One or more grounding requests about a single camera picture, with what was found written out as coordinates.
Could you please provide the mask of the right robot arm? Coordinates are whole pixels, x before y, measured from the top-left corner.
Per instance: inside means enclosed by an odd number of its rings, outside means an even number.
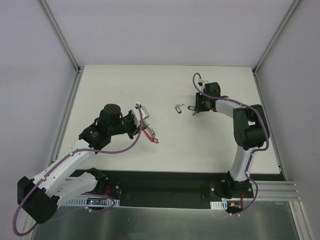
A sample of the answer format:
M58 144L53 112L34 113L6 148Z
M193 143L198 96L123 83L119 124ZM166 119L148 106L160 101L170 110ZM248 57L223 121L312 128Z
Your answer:
M270 132L263 107L260 104L242 104L221 96L217 82L199 80L195 86L196 89L201 88L195 95L196 113L213 111L233 120L233 136L237 144L235 159L225 180L214 189L222 198L237 197L251 187L250 169L255 153L263 151L264 144L269 143Z

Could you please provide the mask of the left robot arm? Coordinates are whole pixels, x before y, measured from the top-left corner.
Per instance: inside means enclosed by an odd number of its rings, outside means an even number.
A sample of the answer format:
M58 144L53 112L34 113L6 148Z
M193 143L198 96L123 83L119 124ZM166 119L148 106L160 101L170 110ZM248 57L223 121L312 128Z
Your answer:
M127 115L120 106L109 103L99 117L85 128L71 148L42 172L29 179L22 177L17 183L18 208L23 209L37 224L49 221L58 208L72 198L86 192L96 195L106 189L106 177L95 168L66 183L66 179L83 163L104 150L113 136L126 134L137 141L149 118L147 109L140 103Z

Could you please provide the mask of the red handled key organizer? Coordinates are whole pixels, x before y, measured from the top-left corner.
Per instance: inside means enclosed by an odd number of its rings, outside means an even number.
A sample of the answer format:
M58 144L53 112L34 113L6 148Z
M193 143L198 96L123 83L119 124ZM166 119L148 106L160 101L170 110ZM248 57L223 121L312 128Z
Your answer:
M152 127L147 122L143 122L143 133L147 137L147 139L152 142L152 138L156 138L156 133Z

